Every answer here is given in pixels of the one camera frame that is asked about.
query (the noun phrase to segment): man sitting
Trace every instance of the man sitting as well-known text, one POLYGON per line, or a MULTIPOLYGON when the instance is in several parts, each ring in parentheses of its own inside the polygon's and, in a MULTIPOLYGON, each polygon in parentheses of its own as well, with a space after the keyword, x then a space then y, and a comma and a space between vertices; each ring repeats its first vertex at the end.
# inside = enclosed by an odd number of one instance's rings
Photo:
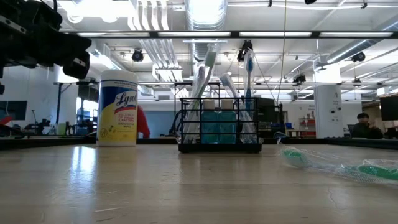
POLYGON ((360 113, 356 118, 358 119, 358 123, 354 125, 352 133, 353 138, 383 138, 381 130, 369 124, 369 115, 366 113, 360 113))

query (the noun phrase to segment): person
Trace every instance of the person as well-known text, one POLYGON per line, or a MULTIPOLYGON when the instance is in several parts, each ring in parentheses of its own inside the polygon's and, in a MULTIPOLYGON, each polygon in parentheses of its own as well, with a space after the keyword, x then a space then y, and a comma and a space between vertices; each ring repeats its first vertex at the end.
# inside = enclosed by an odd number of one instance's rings
POLYGON ((147 120, 144 110, 138 105, 137 107, 137 134, 142 133, 143 138, 147 139, 150 136, 147 120))
POLYGON ((380 139, 383 138, 382 131, 369 124, 369 115, 360 113, 357 117, 358 123, 354 125, 353 138, 380 139))

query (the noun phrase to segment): toothbrush head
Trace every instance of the toothbrush head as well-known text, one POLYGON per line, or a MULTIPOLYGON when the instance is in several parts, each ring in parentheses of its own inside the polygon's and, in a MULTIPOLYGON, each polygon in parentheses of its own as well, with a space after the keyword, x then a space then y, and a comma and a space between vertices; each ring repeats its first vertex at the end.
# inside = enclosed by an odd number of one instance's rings
POLYGON ((248 64, 246 66, 246 70, 248 72, 253 71, 253 59, 251 57, 248 58, 248 64))

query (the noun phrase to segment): computer monitor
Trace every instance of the computer monitor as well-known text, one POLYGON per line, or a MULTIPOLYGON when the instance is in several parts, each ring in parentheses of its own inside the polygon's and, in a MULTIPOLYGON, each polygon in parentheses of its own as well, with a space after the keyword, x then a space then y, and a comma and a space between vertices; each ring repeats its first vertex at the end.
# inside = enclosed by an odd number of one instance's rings
POLYGON ((398 96, 380 97, 380 105, 383 121, 398 120, 398 96))
POLYGON ((278 123, 278 115, 275 111, 275 100, 268 98, 258 98, 258 120, 261 122, 278 123))

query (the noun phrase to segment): cable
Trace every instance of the cable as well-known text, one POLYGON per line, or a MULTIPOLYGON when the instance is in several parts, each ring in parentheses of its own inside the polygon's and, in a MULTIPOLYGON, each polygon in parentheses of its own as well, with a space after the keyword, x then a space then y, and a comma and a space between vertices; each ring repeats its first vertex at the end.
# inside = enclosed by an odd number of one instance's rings
MULTIPOLYGON (((259 62, 258 62, 258 60, 257 60, 256 54, 254 54, 254 59, 256 59, 257 66, 259 67, 259 70, 260 70, 260 73, 261 73, 262 77, 264 77, 264 74, 262 73, 262 70, 261 70, 261 68, 260 68, 259 62)), ((275 99, 274 94, 272 94, 272 90, 271 90, 271 88, 269 87, 269 85, 268 85, 268 83, 267 83, 267 80, 266 80, 265 78, 264 78, 264 81, 265 81, 265 83, 266 83, 266 85, 267 85, 267 88, 268 88, 269 92, 271 93, 272 98, 274 99, 274 101, 275 101, 276 104, 278 105, 278 102, 277 102, 277 100, 275 99)))
POLYGON ((54 2, 54 11, 57 12, 58 11, 58 3, 57 0, 53 0, 54 2))
POLYGON ((286 21, 287 21, 287 0, 285 0, 285 18, 284 18, 284 45, 282 48, 282 68, 280 70, 280 80, 279 80, 279 88, 278 88, 278 97, 276 99, 276 104, 278 105, 279 102, 279 95, 280 95, 280 87, 282 85, 282 79, 284 77, 284 57, 285 57, 285 43, 286 43, 286 21))
POLYGON ((232 64, 233 64, 234 60, 235 60, 235 57, 232 58, 232 61, 231 61, 231 63, 229 64, 229 67, 228 67, 228 69, 226 70, 226 73, 230 71, 230 69, 231 69, 231 67, 232 67, 232 64))

